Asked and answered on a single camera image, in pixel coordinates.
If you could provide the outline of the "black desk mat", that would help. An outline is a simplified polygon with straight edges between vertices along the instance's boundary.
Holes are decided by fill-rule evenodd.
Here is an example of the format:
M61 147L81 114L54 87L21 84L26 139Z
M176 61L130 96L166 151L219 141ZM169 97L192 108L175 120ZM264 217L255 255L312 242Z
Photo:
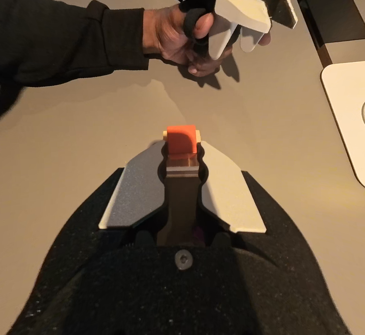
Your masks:
M297 1L317 50L324 44L364 39L364 20L354 0Z

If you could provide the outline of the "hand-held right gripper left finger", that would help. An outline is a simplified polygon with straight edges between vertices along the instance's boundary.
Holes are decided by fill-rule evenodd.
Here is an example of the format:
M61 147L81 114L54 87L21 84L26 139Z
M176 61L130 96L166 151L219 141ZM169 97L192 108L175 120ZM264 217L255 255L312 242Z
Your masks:
M163 207L165 143L156 141L125 165L99 221L99 229L136 227Z

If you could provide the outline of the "person's left forearm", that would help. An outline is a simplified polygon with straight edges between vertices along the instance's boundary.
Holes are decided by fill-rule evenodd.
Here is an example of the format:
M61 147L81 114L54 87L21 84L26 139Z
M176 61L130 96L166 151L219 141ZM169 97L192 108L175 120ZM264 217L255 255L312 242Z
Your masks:
M148 70L144 9L86 8L55 0L1 0L1 117L23 87L46 87L116 70Z

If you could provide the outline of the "red-orange wooden cube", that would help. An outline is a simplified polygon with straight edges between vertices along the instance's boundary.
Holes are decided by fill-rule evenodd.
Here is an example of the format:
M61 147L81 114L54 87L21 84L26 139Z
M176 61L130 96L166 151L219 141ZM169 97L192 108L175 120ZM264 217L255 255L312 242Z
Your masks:
M197 144L195 125L167 127L167 149L170 159L182 160L196 157Z

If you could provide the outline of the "white folding stand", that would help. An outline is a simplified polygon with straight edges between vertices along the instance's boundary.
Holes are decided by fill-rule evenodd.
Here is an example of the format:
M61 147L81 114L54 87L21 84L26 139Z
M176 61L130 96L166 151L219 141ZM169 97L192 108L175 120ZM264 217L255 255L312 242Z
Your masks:
M365 186L365 62L329 65L321 82L354 174Z

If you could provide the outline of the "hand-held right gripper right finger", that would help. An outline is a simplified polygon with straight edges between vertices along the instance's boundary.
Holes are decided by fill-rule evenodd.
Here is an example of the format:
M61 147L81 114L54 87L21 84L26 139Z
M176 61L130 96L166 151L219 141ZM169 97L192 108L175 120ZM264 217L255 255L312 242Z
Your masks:
M240 167L208 142L200 145L201 207L233 233L266 233Z

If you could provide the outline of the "light wooden cube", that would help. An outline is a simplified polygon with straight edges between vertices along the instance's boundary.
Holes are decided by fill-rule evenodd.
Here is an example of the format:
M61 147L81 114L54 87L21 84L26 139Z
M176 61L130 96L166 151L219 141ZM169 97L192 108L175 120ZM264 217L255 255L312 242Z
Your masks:
M198 177L199 166L176 166L166 168L166 177Z
M201 134L200 131L196 129L196 137L198 144L201 143ZM167 143L167 130L163 132L163 140ZM168 149L167 149L167 166L176 167L176 166L198 166L198 144L197 144L197 155L191 159L182 159L182 160L172 160L168 157Z

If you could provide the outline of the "person's left hand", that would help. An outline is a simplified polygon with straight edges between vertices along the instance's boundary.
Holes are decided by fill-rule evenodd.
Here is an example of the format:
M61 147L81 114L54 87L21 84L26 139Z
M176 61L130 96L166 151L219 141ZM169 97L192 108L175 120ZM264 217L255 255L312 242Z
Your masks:
M194 77L216 73L223 60L232 54L226 47L219 59L200 56L193 50L192 42L185 36L183 23L186 14L178 4L161 9L144 10L142 47L144 54L156 54L166 61L186 66Z

